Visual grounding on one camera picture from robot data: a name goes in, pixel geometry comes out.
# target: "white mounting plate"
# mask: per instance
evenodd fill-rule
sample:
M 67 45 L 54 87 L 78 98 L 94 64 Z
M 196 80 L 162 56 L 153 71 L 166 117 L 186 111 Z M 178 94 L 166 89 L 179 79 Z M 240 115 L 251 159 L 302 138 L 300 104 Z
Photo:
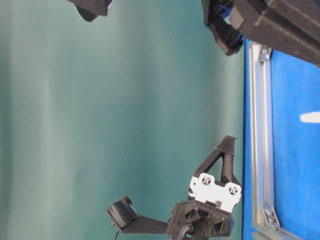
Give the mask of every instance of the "white mounting plate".
M 189 195 L 195 200 L 213 203 L 217 208 L 229 213 L 241 199 L 241 186 L 233 182 L 228 182 L 224 187 L 219 186 L 215 184 L 214 176 L 204 172 L 199 177 L 192 177 L 190 188 L 193 193 Z

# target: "black cable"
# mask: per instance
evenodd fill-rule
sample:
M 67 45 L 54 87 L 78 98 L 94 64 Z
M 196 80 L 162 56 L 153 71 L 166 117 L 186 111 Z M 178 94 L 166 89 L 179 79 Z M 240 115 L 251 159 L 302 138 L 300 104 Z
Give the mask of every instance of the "black cable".
M 117 240 L 117 237 L 118 237 L 119 233 L 120 233 L 119 231 L 116 232 L 113 240 Z

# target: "metal frame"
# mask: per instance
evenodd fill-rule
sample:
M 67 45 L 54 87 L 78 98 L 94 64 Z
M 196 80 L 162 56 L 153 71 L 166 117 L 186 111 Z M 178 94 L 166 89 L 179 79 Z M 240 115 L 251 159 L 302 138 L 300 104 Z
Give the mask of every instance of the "metal frame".
M 302 240 L 280 226 L 275 211 L 272 86 L 272 49 L 249 45 L 252 224 L 257 240 Z

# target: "blue surface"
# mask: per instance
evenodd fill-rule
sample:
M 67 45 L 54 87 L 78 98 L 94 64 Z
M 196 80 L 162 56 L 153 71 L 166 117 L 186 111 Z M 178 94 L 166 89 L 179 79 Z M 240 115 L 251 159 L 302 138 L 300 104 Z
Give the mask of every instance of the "blue surface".
M 274 51 L 271 78 L 276 212 L 285 229 L 320 239 L 320 124 L 300 120 L 320 112 L 320 68 Z
M 249 84 L 249 62 L 248 43 L 245 41 L 245 81 L 244 81 L 244 135 L 243 135 L 243 240 L 251 240 L 252 232 L 252 189 L 251 189 L 251 136 L 250 136 L 250 84 Z

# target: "green fabric backdrop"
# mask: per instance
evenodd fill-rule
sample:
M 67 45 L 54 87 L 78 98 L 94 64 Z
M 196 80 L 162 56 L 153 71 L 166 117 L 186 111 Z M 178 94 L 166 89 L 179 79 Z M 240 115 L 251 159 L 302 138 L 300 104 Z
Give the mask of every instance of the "green fabric backdrop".
M 125 194 L 166 221 L 225 134 L 242 182 L 243 72 L 199 0 L 119 0 L 93 23 L 65 0 L 2 1 L 0 239 L 109 240 Z M 119 236 L 143 239 L 167 237 Z

